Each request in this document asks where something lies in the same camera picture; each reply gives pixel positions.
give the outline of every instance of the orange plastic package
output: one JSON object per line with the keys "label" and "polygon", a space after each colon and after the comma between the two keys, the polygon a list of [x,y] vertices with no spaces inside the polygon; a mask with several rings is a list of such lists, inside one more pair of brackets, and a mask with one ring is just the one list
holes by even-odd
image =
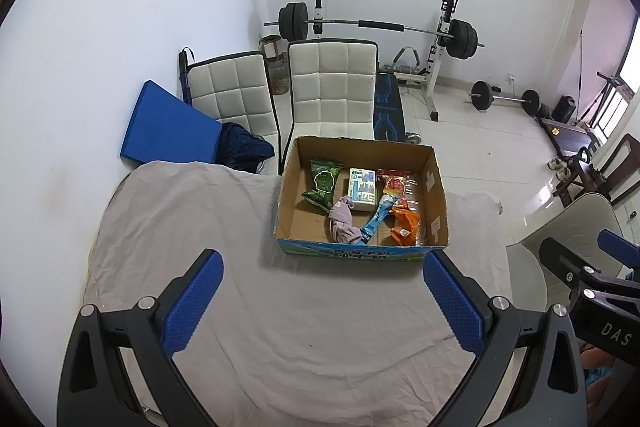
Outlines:
{"label": "orange plastic package", "polygon": [[397,208],[409,209],[406,201],[406,182],[411,172],[409,171],[390,171],[387,169],[378,170],[378,176],[385,182],[383,194],[389,194],[398,198],[392,210],[395,212]]}
{"label": "orange plastic package", "polygon": [[391,230],[393,237],[401,247],[415,247],[415,238],[420,230],[420,214],[406,208],[396,208],[396,227]]}

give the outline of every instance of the human hand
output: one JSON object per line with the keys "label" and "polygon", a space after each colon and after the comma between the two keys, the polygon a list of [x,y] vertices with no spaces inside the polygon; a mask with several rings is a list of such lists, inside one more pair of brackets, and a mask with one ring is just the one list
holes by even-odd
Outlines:
{"label": "human hand", "polygon": [[[589,349],[588,351],[583,352],[580,355],[582,359],[582,367],[585,369],[596,369],[597,367],[613,367],[613,362],[616,360],[609,353],[605,353],[603,350],[595,347],[594,349]],[[611,380],[611,374],[600,378],[593,382],[587,388],[587,409],[589,416],[592,415],[593,411],[596,409],[604,392],[607,390],[607,386]]]}

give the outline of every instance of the barbell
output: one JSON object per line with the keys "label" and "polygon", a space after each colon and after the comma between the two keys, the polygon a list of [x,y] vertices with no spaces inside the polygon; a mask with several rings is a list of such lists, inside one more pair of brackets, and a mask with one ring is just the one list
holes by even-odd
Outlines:
{"label": "barbell", "polygon": [[367,21],[367,20],[338,20],[338,19],[309,19],[306,3],[290,2],[285,7],[280,8],[278,22],[266,22],[265,26],[277,26],[280,36],[289,41],[304,41],[308,34],[310,24],[352,24],[360,28],[376,28],[380,30],[391,30],[396,32],[418,32],[429,35],[436,35],[448,39],[446,44],[447,53],[454,58],[473,57],[478,47],[484,48],[484,44],[478,43],[478,33],[471,24],[465,21],[453,19],[449,25],[449,32],[433,32],[421,28],[412,28],[402,24],[391,22]]}
{"label": "barbell", "polygon": [[522,108],[529,116],[537,115],[542,102],[540,95],[533,89],[527,89],[522,98],[510,98],[508,96],[495,96],[492,87],[483,80],[478,80],[469,93],[471,103],[478,111],[486,111],[494,103],[494,100],[508,100],[509,102],[520,102]]}

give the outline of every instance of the brown wooden chair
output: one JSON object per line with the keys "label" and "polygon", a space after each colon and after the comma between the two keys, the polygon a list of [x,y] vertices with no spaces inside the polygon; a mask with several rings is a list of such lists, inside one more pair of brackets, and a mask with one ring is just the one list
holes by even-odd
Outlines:
{"label": "brown wooden chair", "polygon": [[[622,160],[622,163],[618,167],[609,174],[605,174],[625,144],[627,144],[630,149],[629,154]],[[578,158],[574,158],[573,162],[570,163],[569,168],[571,170],[571,176],[559,184],[553,194],[554,196],[560,197],[562,206],[566,208],[572,203],[572,197],[569,195],[568,191],[570,185],[578,185],[582,187],[582,190],[578,193],[576,199],[587,192],[599,192],[610,200],[611,192],[628,180],[634,172],[640,169],[640,142],[630,134],[625,134],[611,156],[609,156],[609,159],[600,169],[600,172],[605,176],[598,175],[598,172],[594,172],[591,165],[588,165]],[[640,188],[640,181],[636,182],[632,187],[628,188],[617,198],[611,201],[611,205],[615,206],[625,200],[625,198],[628,198],[633,192],[638,190],[638,188]]]}

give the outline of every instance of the blue foam block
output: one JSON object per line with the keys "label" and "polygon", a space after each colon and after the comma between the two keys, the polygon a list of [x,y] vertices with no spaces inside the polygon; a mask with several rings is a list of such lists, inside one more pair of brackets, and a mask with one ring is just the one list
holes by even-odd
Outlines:
{"label": "blue foam block", "polygon": [[120,155],[138,163],[216,160],[222,124],[151,80],[140,91]]}
{"label": "blue foam block", "polygon": [[212,251],[167,313],[162,325],[162,349],[168,357],[189,344],[191,335],[222,282],[223,273],[222,256]]}
{"label": "blue foam block", "polygon": [[481,315],[433,252],[424,256],[422,274],[460,347],[479,357],[485,345]]}
{"label": "blue foam block", "polygon": [[610,230],[605,229],[598,234],[598,248],[627,268],[640,266],[640,249]]}

